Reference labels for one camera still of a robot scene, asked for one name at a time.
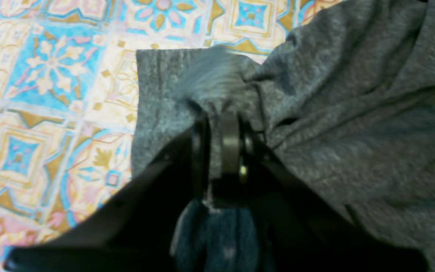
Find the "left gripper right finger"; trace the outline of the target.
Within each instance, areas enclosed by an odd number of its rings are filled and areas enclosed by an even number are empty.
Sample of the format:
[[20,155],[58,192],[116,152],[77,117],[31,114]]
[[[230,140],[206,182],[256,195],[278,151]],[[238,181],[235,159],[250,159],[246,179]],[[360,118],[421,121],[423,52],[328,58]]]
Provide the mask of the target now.
[[426,272],[424,255],[346,221],[237,114],[221,117],[219,208],[247,208],[278,272]]

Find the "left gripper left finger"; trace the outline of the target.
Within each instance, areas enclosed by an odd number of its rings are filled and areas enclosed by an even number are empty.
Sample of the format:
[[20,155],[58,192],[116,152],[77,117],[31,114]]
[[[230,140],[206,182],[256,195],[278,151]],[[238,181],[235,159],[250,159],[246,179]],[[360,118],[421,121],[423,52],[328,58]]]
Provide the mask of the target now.
[[204,194],[209,152],[202,114],[88,219],[50,242],[10,250],[5,270],[174,272],[171,240],[186,205]]

